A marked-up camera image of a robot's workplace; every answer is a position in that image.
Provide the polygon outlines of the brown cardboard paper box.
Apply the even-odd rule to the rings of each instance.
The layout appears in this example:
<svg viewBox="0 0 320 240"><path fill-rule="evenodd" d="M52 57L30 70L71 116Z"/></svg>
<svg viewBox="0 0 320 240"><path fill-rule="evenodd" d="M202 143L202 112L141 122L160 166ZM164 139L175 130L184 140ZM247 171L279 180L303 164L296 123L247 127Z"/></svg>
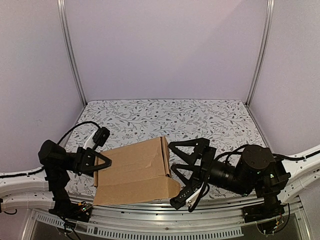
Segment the brown cardboard paper box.
<svg viewBox="0 0 320 240"><path fill-rule="evenodd" d="M172 178L164 136L101 152L112 163L94 173L93 205L144 203L176 197L181 184Z"/></svg>

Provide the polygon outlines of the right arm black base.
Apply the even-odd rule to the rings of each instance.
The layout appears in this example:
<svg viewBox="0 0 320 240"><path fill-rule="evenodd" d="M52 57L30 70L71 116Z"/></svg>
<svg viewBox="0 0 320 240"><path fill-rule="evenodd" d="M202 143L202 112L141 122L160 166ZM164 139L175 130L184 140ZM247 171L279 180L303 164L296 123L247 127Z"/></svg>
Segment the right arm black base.
<svg viewBox="0 0 320 240"><path fill-rule="evenodd" d="M241 209L245 223L270 219L285 213L285 206L278 199L277 195L266 195L263 197L263 200L263 203L245 206Z"/></svg>

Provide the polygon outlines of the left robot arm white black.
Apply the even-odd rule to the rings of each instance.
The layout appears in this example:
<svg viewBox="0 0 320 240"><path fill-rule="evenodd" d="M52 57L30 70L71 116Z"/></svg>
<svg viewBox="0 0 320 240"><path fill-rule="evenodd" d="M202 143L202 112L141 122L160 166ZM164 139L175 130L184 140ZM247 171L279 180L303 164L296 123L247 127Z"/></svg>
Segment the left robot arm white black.
<svg viewBox="0 0 320 240"><path fill-rule="evenodd" d="M63 219L87 222L92 204L71 201L66 190L69 172L93 177L112 160L90 147L67 152L51 140L42 144L38 158L41 167L0 174L0 211L12 215L18 209L44 209Z"/></svg>

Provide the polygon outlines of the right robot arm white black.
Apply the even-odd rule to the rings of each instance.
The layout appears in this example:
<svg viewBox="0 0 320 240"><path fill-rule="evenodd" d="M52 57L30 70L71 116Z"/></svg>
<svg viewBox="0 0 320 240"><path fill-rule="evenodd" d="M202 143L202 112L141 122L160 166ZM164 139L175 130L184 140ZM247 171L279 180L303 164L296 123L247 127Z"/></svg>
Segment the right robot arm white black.
<svg viewBox="0 0 320 240"><path fill-rule="evenodd" d="M304 164L320 156L318 146L302 155L286 156L256 144L244 144L216 154L216 148L211 147L206 138L172 141L168 148L184 161L170 168L184 183L180 193L170 199L170 204L177 210L187 206L189 212L196 209L210 186L244 197L252 191L259 198L277 197L294 174L285 168L284 161Z"/></svg>

